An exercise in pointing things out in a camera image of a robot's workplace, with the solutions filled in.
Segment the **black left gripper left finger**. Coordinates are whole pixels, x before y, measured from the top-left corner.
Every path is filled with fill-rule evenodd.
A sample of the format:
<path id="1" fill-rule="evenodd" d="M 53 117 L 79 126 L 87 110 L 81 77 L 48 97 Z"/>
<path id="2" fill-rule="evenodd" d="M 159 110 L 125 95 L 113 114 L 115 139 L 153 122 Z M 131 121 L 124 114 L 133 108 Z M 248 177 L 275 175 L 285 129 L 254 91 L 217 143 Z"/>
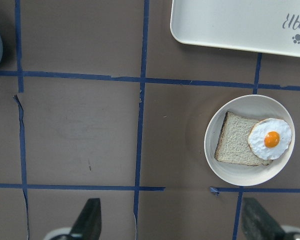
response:
<path id="1" fill-rule="evenodd" d="M 89 198 L 69 235 L 74 240 L 98 240 L 101 235 L 101 200 Z"/>

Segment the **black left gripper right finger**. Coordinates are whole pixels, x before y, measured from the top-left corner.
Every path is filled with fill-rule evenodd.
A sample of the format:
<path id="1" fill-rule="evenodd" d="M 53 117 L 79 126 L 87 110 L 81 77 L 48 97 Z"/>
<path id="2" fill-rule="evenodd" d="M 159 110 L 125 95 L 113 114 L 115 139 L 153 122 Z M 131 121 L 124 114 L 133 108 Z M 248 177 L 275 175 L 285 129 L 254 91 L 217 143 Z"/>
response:
<path id="1" fill-rule="evenodd" d="M 285 231 L 279 223 L 252 197 L 244 197 L 241 228 L 247 240 L 283 240 Z"/>

